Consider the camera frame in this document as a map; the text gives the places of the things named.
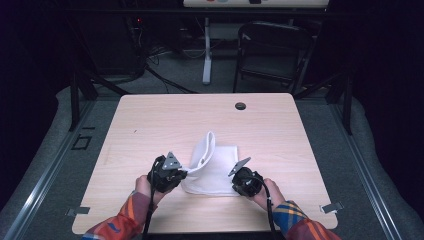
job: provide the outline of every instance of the gray carpet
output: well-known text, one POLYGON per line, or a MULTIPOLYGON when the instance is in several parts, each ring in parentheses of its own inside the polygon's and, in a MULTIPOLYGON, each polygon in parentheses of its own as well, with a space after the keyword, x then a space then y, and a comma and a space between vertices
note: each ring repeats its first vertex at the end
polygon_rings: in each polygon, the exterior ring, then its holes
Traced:
MULTIPOLYGON (((152 68, 163 77, 178 82, 186 88, 201 93, 231 92, 235 66, 234 52, 220 52, 219 50, 214 52, 212 83, 208 86, 201 82, 202 58, 191 59, 175 54, 165 54, 159 56, 159 59, 159 65, 150 64, 152 68)), ((167 91, 163 83, 150 73, 145 73, 136 81, 120 86, 132 93, 180 93, 172 87, 168 87, 167 91)), ((94 103, 72 141, 72 143, 75 143, 76 136, 81 134, 80 137, 90 136, 90 143, 85 150, 78 149, 85 146, 84 141, 80 140, 74 146, 74 149, 77 149, 72 150, 73 144, 71 144, 64 153, 63 165, 22 239, 79 238, 71 231, 74 219, 65 216, 65 213, 68 208, 77 207, 81 202, 118 103, 116 94, 102 86, 96 87, 101 97, 94 103)), ((279 84, 258 84, 254 80, 242 81, 239 87, 242 92, 283 91, 279 84)), ((60 106, 51 130, 20 186, 0 214, 1 237, 6 235, 37 180, 48 164, 56 157, 61 142, 69 135, 67 132, 70 126, 69 89, 59 93, 58 99, 60 106)), ((324 103, 320 94, 312 100, 297 101, 297 106, 331 201, 341 201, 345 206, 345 209, 337 214, 339 224, 334 232, 342 239, 386 239, 354 167, 353 155, 343 139, 342 132, 337 127, 338 119, 335 119, 330 111, 331 106, 324 103)), ((383 198, 388 203, 395 224, 404 239, 423 239, 423 223, 402 200, 390 178, 378 163, 373 149, 372 133, 369 131, 363 109, 357 101, 354 101, 352 114, 354 138, 371 169, 383 198)), ((268 237, 270 235, 267 233, 186 234, 155 235, 151 239, 265 239, 268 237)))

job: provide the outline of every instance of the floor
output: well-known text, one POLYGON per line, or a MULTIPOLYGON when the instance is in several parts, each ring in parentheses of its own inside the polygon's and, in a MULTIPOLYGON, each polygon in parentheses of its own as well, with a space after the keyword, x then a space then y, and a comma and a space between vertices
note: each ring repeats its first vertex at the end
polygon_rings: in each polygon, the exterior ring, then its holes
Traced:
MULTIPOLYGON (((202 84, 201 51, 186 54, 164 53, 149 61, 162 77, 200 93, 230 93, 235 67, 234 51, 216 47, 213 51, 211 84, 202 84), (198 55, 198 58, 187 57, 198 55)), ((146 72, 134 81, 108 77, 123 89, 136 94, 179 94, 146 72)), ((109 89, 95 85, 96 101, 81 97, 81 122, 69 132, 71 124, 69 88, 58 93, 59 108, 37 155, 8 205, 0 214, 0 236, 5 239, 79 239, 71 231, 73 217, 66 213, 78 207, 102 142, 119 101, 109 89), (78 137, 90 136, 86 149, 78 137)), ((240 82, 240 92, 280 92, 279 84, 240 82)), ((361 104, 352 105, 349 136, 340 124, 341 105, 326 104, 316 93, 296 101, 321 174, 333 202, 341 201, 339 225, 333 231, 342 239, 422 239, 424 227, 416 213, 397 193, 381 168, 373 148, 372 132, 361 104)), ((266 234, 155 235, 151 239, 263 239, 266 234)))

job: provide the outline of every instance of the white cloth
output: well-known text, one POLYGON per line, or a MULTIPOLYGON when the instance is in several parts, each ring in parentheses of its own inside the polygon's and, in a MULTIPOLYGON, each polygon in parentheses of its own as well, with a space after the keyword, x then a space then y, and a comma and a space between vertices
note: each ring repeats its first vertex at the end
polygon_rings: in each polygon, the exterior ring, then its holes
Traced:
POLYGON ((181 187, 193 194, 239 196, 232 188, 233 177, 228 177, 237 161, 237 146, 216 146, 214 133, 208 132, 193 150, 181 187))

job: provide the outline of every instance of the person's arm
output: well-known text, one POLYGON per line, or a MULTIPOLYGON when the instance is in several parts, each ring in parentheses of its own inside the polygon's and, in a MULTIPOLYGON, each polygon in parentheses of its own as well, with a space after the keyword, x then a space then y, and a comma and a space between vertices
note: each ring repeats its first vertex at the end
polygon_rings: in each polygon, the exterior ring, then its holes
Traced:
MULTIPOLYGON (((155 209, 167 193, 155 192, 153 196, 155 209)), ((118 215, 90 228, 83 235, 82 240, 131 239, 140 234, 146 222, 150 195, 150 184, 147 181, 147 176, 143 175, 137 178, 135 191, 128 197, 118 215)))
MULTIPOLYGON (((327 230, 322 224, 312 221, 293 201, 286 201, 277 184, 271 179, 264 179, 269 189, 272 202, 272 216, 287 240, 335 240, 336 234, 327 230)), ((267 196, 264 188, 251 200, 267 211, 267 196)))

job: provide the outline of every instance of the metal rail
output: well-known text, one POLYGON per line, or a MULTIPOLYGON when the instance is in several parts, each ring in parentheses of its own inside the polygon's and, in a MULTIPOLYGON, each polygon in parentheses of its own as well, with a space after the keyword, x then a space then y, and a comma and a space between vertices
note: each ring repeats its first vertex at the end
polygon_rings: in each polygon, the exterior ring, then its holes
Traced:
POLYGON ((4 239, 22 239, 28 226, 30 225, 32 219, 37 213, 38 208, 46 197, 50 187, 52 186, 57 174, 59 173, 63 162, 64 157, 67 153, 67 150, 70 148, 72 143, 78 137, 78 132, 84 124, 85 120, 88 117, 88 113, 93 109, 95 102, 88 101, 84 108, 81 110, 81 121, 77 125, 75 131, 69 132, 65 137, 62 145, 59 148, 58 153, 50 165, 46 168, 43 175, 38 180, 28 199, 26 200, 24 206, 13 222, 12 226, 9 228, 8 232, 4 239))
POLYGON ((365 188, 365 192, 368 195, 371 205, 374 208, 375 214, 380 221, 381 227, 386 234, 387 239, 401 240, 402 237, 399 233, 399 230, 397 229, 389 209, 375 184, 368 165, 366 164, 358 146, 356 145, 354 135, 349 135, 345 131, 341 121, 342 113, 340 112, 340 109, 337 107, 337 105, 332 104, 329 106, 333 117, 336 119, 337 127, 339 128, 340 132, 342 132, 347 144, 350 147, 350 150, 352 151, 355 168, 358 172, 359 178, 361 179, 362 185, 365 188))

